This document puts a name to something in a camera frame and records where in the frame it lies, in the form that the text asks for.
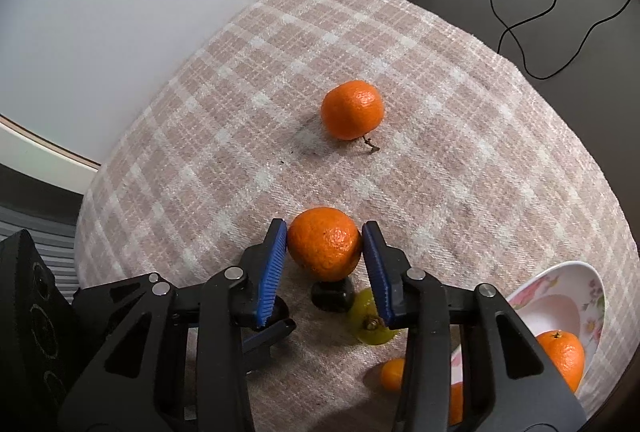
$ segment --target gray wall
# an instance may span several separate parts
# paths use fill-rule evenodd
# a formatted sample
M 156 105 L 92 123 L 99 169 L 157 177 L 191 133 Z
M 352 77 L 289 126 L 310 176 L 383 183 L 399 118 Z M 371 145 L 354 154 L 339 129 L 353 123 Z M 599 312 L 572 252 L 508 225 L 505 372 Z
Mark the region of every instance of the gray wall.
M 502 26 L 489 0 L 417 0 L 458 27 L 497 47 Z M 552 0 L 494 0 L 507 23 L 523 20 Z M 537 75 L 555 71 L 575 52 L 594 22 L 617 11 L 625 0 L 559 0 L 555 10 L 517 31 L 527 65 Z M 503 55 L 522 68 L 511 39 Z M 577 60 L 547 81 L 530 83 L 578 134 L 604 171 L 640 240 L 640 0 L 590 36 Z

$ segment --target green lime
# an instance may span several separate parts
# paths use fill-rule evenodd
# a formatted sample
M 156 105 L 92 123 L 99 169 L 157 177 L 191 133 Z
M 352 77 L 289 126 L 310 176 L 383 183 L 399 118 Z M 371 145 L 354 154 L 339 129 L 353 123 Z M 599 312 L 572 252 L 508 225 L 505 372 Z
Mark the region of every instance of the green lime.
M 363 289 L 356 295 L 347 318 L 351 334 L 368 346 L 386 344 L 399 333 L 399 331 L 392 331 L 385 327 L 385 322 L 378 316 L 370 287 Z

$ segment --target pink flower pattern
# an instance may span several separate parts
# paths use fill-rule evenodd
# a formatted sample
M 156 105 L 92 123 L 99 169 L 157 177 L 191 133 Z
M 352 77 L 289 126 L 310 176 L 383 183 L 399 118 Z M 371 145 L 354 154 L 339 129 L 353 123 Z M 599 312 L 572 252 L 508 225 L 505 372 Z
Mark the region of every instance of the pink flower pattern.
M 538 289 L 540 287 L 542 287 L 540 293 L 545 294 L 547 291 L 549 291 L 549 289 L 551 289 L 558 283 L 558 279 L 559 275 L 556 275 L 555 277 L 551 277 L 551 275 L 540 277 L 539 279 L 535 280 L 530 286 L 524 288 L 522 291 L 520 291 L 520 293 L 514 296 L 514 298 L 510 302 L 511 307 L 516 309 L 516 311 L 518 309 L 522 309 L 527 304 L 529 304 L 529 302 L 532 301 L 533 298 L 535 298 L 536 293 L 538 292 Z
M 600 339 L 602 338 L 602 327 L 604 325 L 604 293 L 602 292 L 602 287 L 597 287 L 595 279 L 592 279 L 589 282 L 589 297 L 590 300 L 584 304 L 580 310 L 585 312 L 589 309 L 589 307 L 594 306 L 598 312 L 598 316 L 596 319 L 589 319 L 584 325 L 584 332 L 591 334 L 591 338 L 589 341 L 595 341 L 596 345 L 600 343 Z

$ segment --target plaid tablecloth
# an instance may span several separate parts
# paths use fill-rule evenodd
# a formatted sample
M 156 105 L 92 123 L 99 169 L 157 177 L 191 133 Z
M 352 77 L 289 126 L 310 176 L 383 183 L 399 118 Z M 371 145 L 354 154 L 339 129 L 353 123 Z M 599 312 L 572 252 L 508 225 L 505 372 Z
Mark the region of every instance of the plaid tablecloth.
M 329 138 L 324 94 L 382 92 L 360 141 Z M 201 282 L 272 217 L 335 206 L 443 282 L 505 294 L 568 259 L 603 278 L 606 323 L 578 396 L 591 414 L 640 340 L 639 261 L 618 201 L 578 138 L 517 68 L 404 0 L 259 0 L 198 50 L 123 135 L 84 197 L 83 286 L 158 271 Z M 353 274 L 367 285 L 361 263 Z M 298 330 L 250 381 L 259 431 L 388 431 L 396 400 L 371 370 L 404 336 L 354 345 L 289 260 L 280 293 Z

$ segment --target dried twig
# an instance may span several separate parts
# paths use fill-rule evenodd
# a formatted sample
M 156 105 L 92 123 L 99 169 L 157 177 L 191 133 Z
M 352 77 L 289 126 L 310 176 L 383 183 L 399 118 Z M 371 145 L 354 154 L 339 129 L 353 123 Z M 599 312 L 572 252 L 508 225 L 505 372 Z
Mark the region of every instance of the dried twig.
M 366 136 L 362 136 L 362 139 L 364 140 L 364 144 L 369 145 L 371 147 L 371 153 L 373 154 L 373 152 L 377 152 L 378 150 L 380 150 L 380 147 L 376 147 L 372 142 L 371 142 L 371 138 L 367 139 Z

